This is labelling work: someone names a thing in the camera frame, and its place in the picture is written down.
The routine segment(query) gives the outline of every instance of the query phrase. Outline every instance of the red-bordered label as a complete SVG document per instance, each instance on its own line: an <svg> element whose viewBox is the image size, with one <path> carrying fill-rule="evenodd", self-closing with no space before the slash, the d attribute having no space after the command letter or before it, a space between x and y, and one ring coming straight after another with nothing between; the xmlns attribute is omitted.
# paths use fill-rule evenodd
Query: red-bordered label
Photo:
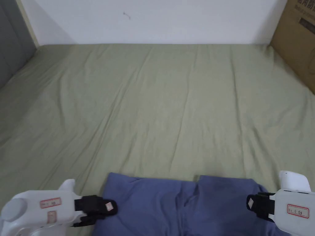
<svg viewBox="0 0 315 236"><path fill-rule="evenodd" d="M310 210L307 207L296 206L292 204L287 205L287 213L305 219L308 219L310 217Z"/></svg>
<svg viewBox="0 0 315 236"><path fill-rule="evenodd" d="M49 211L47 212L47 224L54 224L57 222L57 212Z"/></svg>
<svg viewBox="0 0 315 236"><path fill-rule="evenodd" d="M61 198L53 198L40 201L40 208L47 208L58 205L61 205Z"/></svg>

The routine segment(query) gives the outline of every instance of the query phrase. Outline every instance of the gray knob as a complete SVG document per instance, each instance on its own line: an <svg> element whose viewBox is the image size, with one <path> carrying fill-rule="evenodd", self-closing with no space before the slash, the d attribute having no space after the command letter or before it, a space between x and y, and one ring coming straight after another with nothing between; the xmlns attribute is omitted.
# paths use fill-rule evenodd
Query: gray knob
<svg viewBox="0 0 315 236"><path fill-rule="evenodd" d="M1 218L12 222L20 218L27 209L27 202L22 198L11 199L1 211Z"/></svg>

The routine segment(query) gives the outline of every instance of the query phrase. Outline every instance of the green bed sheet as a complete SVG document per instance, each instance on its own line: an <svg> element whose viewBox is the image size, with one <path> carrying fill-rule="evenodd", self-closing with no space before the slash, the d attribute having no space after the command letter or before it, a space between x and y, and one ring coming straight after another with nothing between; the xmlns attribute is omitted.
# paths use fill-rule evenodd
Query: green bed sheet
<svg viewBox="0 0 315 236"><path fill-rule="evenodd" d="M0 208L68 178L100 194L109 172L315 188L315 96L268 46L43 46L0 90L0 130Z"/></svg>

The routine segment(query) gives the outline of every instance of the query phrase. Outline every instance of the white wall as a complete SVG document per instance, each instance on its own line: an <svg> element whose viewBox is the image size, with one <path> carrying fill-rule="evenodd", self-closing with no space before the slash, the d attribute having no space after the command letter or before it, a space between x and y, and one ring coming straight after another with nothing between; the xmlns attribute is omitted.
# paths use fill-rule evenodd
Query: white wall
<svg viewBox="0 0 315 236"><path fill-rule="evenodd" d="M40 45L247 44L270 42L286 0L22 0L22 3Z"/></svg>

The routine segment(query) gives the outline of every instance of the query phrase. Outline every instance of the small white tag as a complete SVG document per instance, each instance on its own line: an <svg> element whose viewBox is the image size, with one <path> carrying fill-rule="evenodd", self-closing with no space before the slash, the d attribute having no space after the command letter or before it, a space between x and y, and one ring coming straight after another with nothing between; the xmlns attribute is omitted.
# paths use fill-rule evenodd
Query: small white tag
<svg viewBox="0 0 315 236"><path fill-rule="evenodd" d="M253 203L254 203L253 199L250 198L248 201L248 206L250 209L252 209Z"/></svg>
<svg viewBox="0 0 315 236"><path fill-rule="evenodd" d="M111 202L105 204L105 206L106 206L106 208L107 208L107 211L111 211L112 209L114 209Z"/></svg>

